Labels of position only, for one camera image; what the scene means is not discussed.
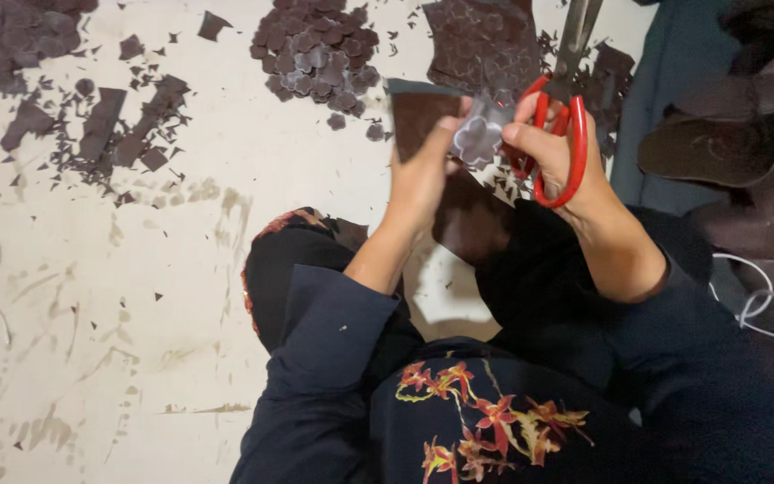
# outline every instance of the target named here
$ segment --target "gray fabric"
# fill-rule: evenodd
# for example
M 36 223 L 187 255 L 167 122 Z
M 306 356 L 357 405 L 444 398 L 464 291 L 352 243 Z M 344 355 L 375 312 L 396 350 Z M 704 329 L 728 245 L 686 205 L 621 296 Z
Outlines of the gray fabric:
M 740 44 L 722 31 L 718 17 L 732 3 L 660 3 L 620 120 L 611 185 L 623 203 L 684 215 L 727 196 L 725 191 L 695 183 L 644 175 L 638 168 L 637 154 L 644 135 L 661 121 L 675 98 L 727 73 Z

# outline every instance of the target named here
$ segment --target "red flower pattern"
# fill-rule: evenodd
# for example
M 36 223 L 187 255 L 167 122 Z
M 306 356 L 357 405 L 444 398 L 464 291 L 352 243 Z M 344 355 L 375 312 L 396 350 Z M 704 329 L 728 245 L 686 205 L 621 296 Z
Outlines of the red flower pattern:
M 515 398 L 515 395 L 500 397 L 497 405 L 482 398 L 477 399 L 477 408 L 488 415 L 477 423 L 477 427 L 488 429 L 490 426 L 494 426 L 494 445 L 497 447 L 498 452 L 500 452 L 500 456 L 504 458 L 507 457 L 507 451 L 509 450 L 509 437 L 503 426 L 511 424 L 516 420 L 515 415 L 507 412 L 513 398 Z
M 420 372 L 420 369 L 424 363 L 425 362 L 419 362 L 406 366 L 403 370 L 402 380 L 399 381 L 399 384 L 406 387 L 414 385 L 414 390 L 417 392 L 422 390 L 423 385 L 434 385 L 434 381 L 432 381 L 431 377 L 431 369 L 427 369 L 423 373 Z
M 423 484 L 429 481 L 429 476 L 433 472 L 446 472 L 448 470 L 452 471 L 452 484 L 458 484 L 455 452 L 450 452 L 446 447 L 435 445 L 436 440 L 438 440 L 437 435 L 432 439 L 432 445 L 427 442 L 423 443 L 423 451 L 426 453 L 426 459 L 421 466 L 426 470 Z
M 467 364 L 465 362 L 458 362 L 456 366 L 452 368 L 442 369 L 438 372 L 438 376 L 441 377 L 441 383 L 439 386 L 452 385 L 454 381 L 458 381 L 459 388 L 462 392 L 462 402 L 468 401 L 468 386 L 470 380 L 474 378 L 474 374 L 467 370 Z
M 586 438 L 591 446 L 594 446 L 590 437 L 581 431 L 579 427 L 586 424 L 585 417 L 588 412 L 562 412 L 557 409 L 554 402 L 548 401 L 542 405 L 535 402 L 532 398 L 526 397 L 526 400 L 532 405 L 528 412 L 518 412 L 512 409 L 512 400 L 515 395 L 501 395 L 497 404 L 488 400 L 477 398 L 470 387 L 470 380 L 474 375 L 467 369 L 465 362 L 458 362 L 451 368 L 439 371 L 435 378 L 432 378 L 432 370 L 427 368 L 423 370 L 425 362 L 418 362 L 408 365 L 403 369 L 402 377 L 396 390 L 396 398 L 404 402 L 422 402 L 434 395 L 440 396 L 444 400 L 449 399 L 449 393 L 457 396 L 456 403 L 461 412 L 462 404 L 469 408 L 474 408 L 485 414 L 476 425 L 476 432 L 471 432 L 468 427 L 462 425 L 462 434 L 464 440 L 459 440 L 458 455 L 464 458 L 462 471 L 467 475 L 462 475 L 462 480 L 475 480 L 482 482 L 486 472 L 494 472 L 497 468 L 497 474 L 500 475 L 505 469 L 514 469 L 515 464 L 508 462 L 507 454 L 510 446 L 513 446 L 518 452 L 527 456 L 531 460 L 531 465 L 544 466 L 546 454 L 558 452 L 561 445 L 552 440 L 550 434 L 557 435 L 559 440 L 565 443 L 566 429 L 575 430 L 578 434 Z M 497 382 L 494 381 L 490 371 L 487 371 L 489 377 L 493 380 L 496 389 Z M 458 389 L 453 384 L 458 382 Z M 403 389 L 413 387 L 416 393 L 426 387 L 426 393 L 423 396 L 408 395 L 402 393 Z M 513 436 L 513 424 L 517 425 L 521 432 L 521 437 Z M 482 431 L 491 428 L 494 432 L 494 442 L 489 442 L 482 436 Z M 423 449 L 426 458 L 422 467 L 425 469 L 423 484 L 427 484 L 429 477 L 433 473 L 451 471 L 453 484 L 458 483 L 458 464 L 456 454 L 456 445 L 451 449 L 436 445 L 437 436 L 432 439 L 432 444 L 424 443 Z M 495 458 L 495 453 L 500 454 L 500 458 Z

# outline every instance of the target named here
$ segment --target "scissors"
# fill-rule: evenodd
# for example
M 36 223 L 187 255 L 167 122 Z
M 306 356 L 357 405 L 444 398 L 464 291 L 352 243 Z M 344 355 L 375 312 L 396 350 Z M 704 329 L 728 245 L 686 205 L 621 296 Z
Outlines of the scissors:
M 563 105 L 551 124 L 551 133 L 565 136 L 569 121 L 572 121 L 572 158 L 569 164 L 569 179 L 566 187 L 555 199 L 545 195 L 545 181 L 542 173 L 537 174 L 533 183 L 533 195 L 543 207 L 558 208 L 572 200 L 575 192 L 581 186 L 587 165 L 587 122 L 584 98 L 573 95 L 575 90 L 575 73 L 583 58 L 590 33 L 596 23 L 602 0 L 572 0 L 563 28 L 563 39 L 560 51 L 557 53 L 557 63 L 554 71 L 543 74 L 527 88 L 519 102 L 527 96 L 541 92 L 537 101 L 537 110 L 533 116 L 533 126 L 543 129 L 548 115 L 550 99 L 553 97 Z M 528 158 L 522 169 L 519 160 L 512 159 L 512 170 L 519 180 L 524 180 L 532 171 L 536 160 Z

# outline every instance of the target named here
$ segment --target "stained floor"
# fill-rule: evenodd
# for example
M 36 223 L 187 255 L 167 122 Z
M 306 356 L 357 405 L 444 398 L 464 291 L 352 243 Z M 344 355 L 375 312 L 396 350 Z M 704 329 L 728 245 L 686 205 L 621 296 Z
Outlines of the stained floor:
M 186 178 L 118 170 L 113 187 L 136 201 L 116 209 L 74 173 L 51 190 L 51 170 L 37 169 L 53 138 L 28 135 L 15 161 L 0 163 L 0 308 L 13 335 L 6 347 L 0 319 L 0 481 L 226 482 L 266 378 L 238 278 L 249 242 L 306 205 L 378 225 L 391 146 L 366 139 L 366 121 L 333 132 L 325 106 L 281 104 L 268 92 L 249 58 L 267 1 L 101 4 L 83 36 L 84 46 L 102 46 L 96 56 L 44 61 L 25 72 L 29 85 L 45 75 L 69 88 L 91 78 L 128 89 L 129 67 L 142 60 L 118 60 L 118 43 L 137 34 L 145 61 L 193 90 L 181 110 L 193 120 L 176 143 L 185 152 L 168 165 Z M 370 1 L 382 39 L 400 32 L 398 55 L 382 49 L 372 61 L 384 76 L 426 77 L 425 19 L 407 25 L 417 4 Z M 234 26 L 217 43 L 195 35 L 205 9 Z M 562 28 L 558 0 L 534 9 L 539 28 Z M 607 2 L 594 37 L 638 58 L 653 13 Z M 181 32 L 177 44 L 170 32 Z M 159 48 L 165 57 L 151 52 Z M 365 117 L 389 122 L 380 93 L 370 90 Z M 122 118 L 137 119 L 152 94 L 128 90 Z M 16 103 L 0 99 L 0 138 Z M 81 123 L 69 131 L 80 138 Z M 0 148 L 0 162 L 6 156 Z M 496 332 L 471 271 L 449 252 L 424 243 L 406 278 L 426 337 Z

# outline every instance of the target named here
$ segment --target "left hand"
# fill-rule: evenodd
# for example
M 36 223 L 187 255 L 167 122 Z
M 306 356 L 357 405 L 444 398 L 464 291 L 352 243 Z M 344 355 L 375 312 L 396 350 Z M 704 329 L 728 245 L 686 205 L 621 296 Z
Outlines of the left hand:
M 446 186 L 446 153 L 461 121 L 446 116 L 438 121 L 426 142 L 406 163 L 393 149 L 390 204 L 382 226 L 411 236 L 412 244 L 434 225 L 435 211 Z

